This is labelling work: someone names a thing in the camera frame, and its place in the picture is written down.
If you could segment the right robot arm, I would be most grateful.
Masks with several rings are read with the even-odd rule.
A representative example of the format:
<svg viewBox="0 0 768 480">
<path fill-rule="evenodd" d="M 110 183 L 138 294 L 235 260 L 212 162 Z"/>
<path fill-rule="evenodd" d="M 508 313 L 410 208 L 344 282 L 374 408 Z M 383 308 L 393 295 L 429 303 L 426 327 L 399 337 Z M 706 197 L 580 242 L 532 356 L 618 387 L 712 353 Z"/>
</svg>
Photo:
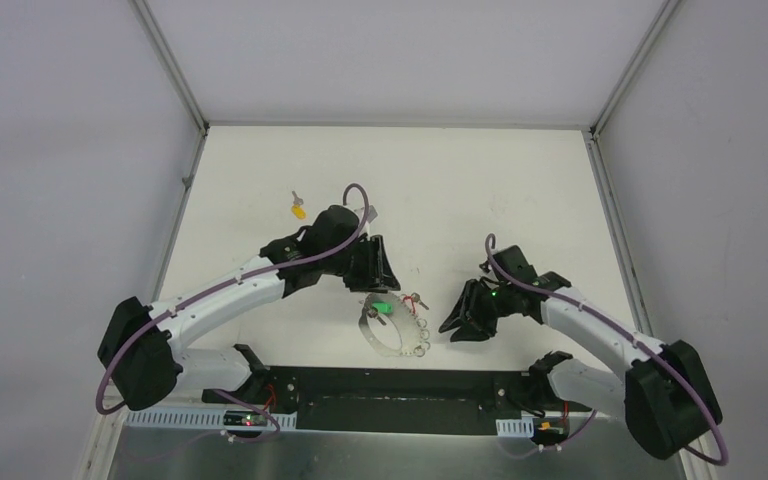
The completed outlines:
<svg viewBox="0 0 768 480">
<path fill-rule="evenodd" d="M 692 345 L 668 344 L 619 323 L 565 277 L 538 274 L 517 245 L 498 250 L 490 235 L 485 253 L 482 277 L 465 282 L 440 332 L 451 342 L 487 341 L 501 319 L 520 315 L 565 335 L 602 364 L 594 368 L 551 351 L 527 369 L 523 386 L 507 388 L 509 404 L 529 413 L 579 404 L 622 421 L 656 459 L 685 450 L 727 464 L 722 410 Z"/>
</svg>

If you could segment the perforated metal ring plate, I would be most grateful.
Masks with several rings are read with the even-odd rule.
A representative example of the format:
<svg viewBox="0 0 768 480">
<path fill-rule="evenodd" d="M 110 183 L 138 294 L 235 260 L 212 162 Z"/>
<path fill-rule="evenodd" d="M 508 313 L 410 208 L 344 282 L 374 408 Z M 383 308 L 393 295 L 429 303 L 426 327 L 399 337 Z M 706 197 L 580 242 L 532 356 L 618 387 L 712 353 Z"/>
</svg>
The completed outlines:
<svg viewBox="0 0 768 480">
<path fill-rule="evenodd" d="M 367 294 L 361 303 L 357 325 L 363 339 L 378 355 L 421 358 L 431 349 L 428 323 L 417 312 L 411 312 L 402 301 L 402 296 L 395 293 Z M 390 303 L 393 313 L 378 314 L 372 308 L 374 302 Z"/>
</svg>

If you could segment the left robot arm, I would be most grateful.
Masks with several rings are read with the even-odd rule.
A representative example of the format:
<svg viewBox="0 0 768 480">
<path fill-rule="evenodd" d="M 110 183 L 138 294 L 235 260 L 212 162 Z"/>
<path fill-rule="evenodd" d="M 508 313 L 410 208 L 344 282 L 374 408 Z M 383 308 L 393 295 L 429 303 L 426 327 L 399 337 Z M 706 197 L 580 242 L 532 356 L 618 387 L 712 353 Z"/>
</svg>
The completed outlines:
<svg viewBox="0 0 768 480">
<path fill-rule="evenodd" d="M 200 291 L 144 304 L 121 301 L 100 342 L 102 383 L 113 384 L 120 408 L 145 410 L 180 390 L 228 391 L 241 404 L 257 402 L 265 378 L 234 348 L 204 350 L 193 343 L 251 310 L 334 276 L 353 293 L 401 288 L 384 240 L 366 231 L 362 214 L 332 205 L 310 225 L 271 241 L 235 270 Z"/>
</svg>

